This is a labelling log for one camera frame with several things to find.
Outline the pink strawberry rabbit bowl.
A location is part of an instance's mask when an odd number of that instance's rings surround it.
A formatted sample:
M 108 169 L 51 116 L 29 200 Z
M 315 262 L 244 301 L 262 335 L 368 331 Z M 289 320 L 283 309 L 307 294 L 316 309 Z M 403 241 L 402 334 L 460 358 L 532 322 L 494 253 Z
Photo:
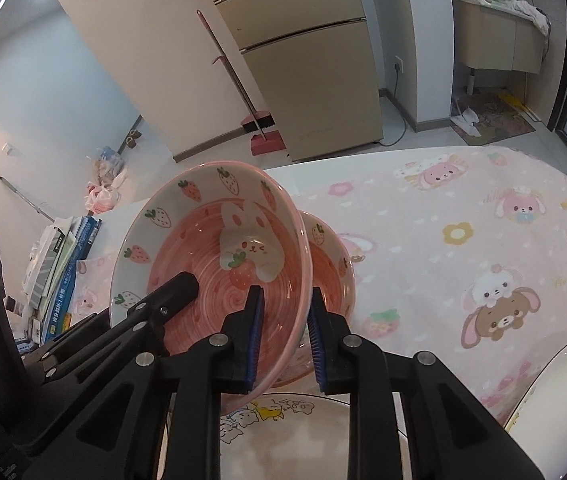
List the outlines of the pink strawberry rabbit bowl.
M 189 169 L 151 196 L 128 229 L 110 285 L 111 325 L 180 272 L 199 283 L 197 299 L 165 325 L 172 354 L 221 330 L 251 286 L 265 307 L 256 383 L 223 396 L 230 414 L 269 389 L 301 341 L 312 296 L 312 258 L 300 211 L 272 177 L 246 162 Z

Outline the stack of books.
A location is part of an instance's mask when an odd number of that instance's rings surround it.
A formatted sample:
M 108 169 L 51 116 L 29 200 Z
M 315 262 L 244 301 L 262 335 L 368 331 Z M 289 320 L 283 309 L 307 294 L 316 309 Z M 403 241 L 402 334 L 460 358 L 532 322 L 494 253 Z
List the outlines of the stack of books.
M 22 314 L 26 339 L 37 347 L 68 326 L 78 263 L 90 254 L 100 225 L 90 216 L 56 219 L 33 246 L 22 281 L 26 300 Z

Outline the white cartoon cat plate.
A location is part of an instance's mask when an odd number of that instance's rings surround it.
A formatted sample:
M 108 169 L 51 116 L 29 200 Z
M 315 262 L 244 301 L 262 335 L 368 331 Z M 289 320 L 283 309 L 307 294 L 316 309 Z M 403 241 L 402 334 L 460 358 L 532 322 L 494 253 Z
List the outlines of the white cartoon cat plate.
M 223 479 L 345 479 L 349 403 L 303 393 L 260 396 L 221 418 Z

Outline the pink plastic bags pile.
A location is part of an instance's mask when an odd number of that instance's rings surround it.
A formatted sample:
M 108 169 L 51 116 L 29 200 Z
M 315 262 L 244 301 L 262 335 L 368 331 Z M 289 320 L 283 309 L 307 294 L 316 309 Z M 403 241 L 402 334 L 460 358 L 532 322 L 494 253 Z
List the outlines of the pink plastic bags pile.
M 85 209 L 90 214 L 103 214 L 120 203 L 120 187 L 127 171 L 125 160 L 110 146 L 105 146 L 90 159 L 90 170 L 92 176 L 86 184 Z

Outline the pink cartoon tablecloth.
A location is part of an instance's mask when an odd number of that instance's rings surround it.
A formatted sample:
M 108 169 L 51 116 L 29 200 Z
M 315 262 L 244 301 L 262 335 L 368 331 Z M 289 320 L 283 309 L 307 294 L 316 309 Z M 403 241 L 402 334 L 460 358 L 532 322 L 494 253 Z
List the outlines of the pink cartoon tablecloth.
M 567 176 L 507 148 L 343 157 L 294 170 L 297 210 L 337 233 L 349 327 L 440 356 L 498 419 L 567 344 Z M 119 250 L 80 262 L 71 311 L 109 309 Z

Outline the red broom and dustpan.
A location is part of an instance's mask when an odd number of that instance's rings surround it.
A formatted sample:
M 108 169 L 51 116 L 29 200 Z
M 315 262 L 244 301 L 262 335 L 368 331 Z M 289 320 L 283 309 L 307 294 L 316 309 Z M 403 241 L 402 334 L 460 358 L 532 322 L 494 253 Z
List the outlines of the red broom and dustpan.
M 270 114 L 269 110 L 258 110 L 256 108 L 208 20 L 200 10 L 197 10 L 197 16 L 203 28 L 212 39 L 213 44 L 215 44 L 216 49 L 218 49 L 218 56 L 214 58 L 213 64 L 220 62 L 223 65 L 230 81 L 238 91 L 242 102 L 244 102 L 244 106 L 247 107 L 248 115 L 241 122 L 241 127 L 245 133 L 251 134 L 251 154 L 259 156 L 285 151 L 284 139 L 282 139 L 282 135 L 275 128 L 276 122 L 272 114 Z

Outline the patterned bathroom floor mat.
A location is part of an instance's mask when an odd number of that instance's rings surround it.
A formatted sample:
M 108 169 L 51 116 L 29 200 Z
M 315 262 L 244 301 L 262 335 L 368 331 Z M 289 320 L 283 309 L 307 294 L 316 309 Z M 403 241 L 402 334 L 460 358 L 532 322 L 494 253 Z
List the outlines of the patterned bathroom floor mat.
M 470 146 L 484 146 L 532 133 L 534 127 L 495 93 L 456 96 L 451 128 Z

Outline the beige three-door refrigerator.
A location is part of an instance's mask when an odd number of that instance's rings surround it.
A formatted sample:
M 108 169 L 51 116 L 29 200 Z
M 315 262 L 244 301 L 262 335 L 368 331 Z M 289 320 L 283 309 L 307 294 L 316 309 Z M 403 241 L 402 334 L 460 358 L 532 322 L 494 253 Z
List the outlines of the beige three-door refrigerator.
M 293 160 L 382 136 L 361 0 L 213 0 Z

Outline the beige bathroom vanity cabinet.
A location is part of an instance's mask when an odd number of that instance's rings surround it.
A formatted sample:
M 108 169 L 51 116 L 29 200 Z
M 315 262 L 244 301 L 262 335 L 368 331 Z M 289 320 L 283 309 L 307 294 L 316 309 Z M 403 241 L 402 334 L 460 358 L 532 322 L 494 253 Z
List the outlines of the beige bathroom vanity cabinet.
M 546 36 L 525 14 L 453 0 L 456 60 L 471 70 L 539 74 Z

